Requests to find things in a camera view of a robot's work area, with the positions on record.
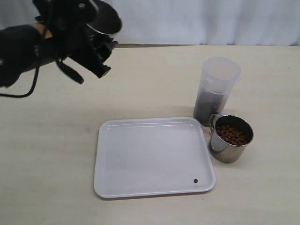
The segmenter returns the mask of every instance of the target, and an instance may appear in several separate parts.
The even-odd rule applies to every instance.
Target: beige table surface
[[[203,195],[103,201],[93,191],[98,129],[108,120],[192,116],[203,61],[242,68],[225,106],[254,140],[236,163],[213,159]],[[1,225],[298,225],[300,48],[177,46],[116,49],[112,71],[78,85],[55,65],[33,96],[0,99]],[[28,90],[33,72],[10,92]],[[205,129],[207,138],[210,133]]]

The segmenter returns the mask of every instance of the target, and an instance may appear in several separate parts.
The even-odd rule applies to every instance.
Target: stainless steel cup
[[[247,143],[245,145],[233,145],[224,141],[216,132],[216,128],[222,125],[229,125],[243,132]],[[219,113],[212,114],[210,117],[210,130],[212,132],[209,146],[210,153],[215,159],[223,163],[233,163],[238,160],[245,147],[250,144],[253,139],[251,126],[236,116],[223,116]]]

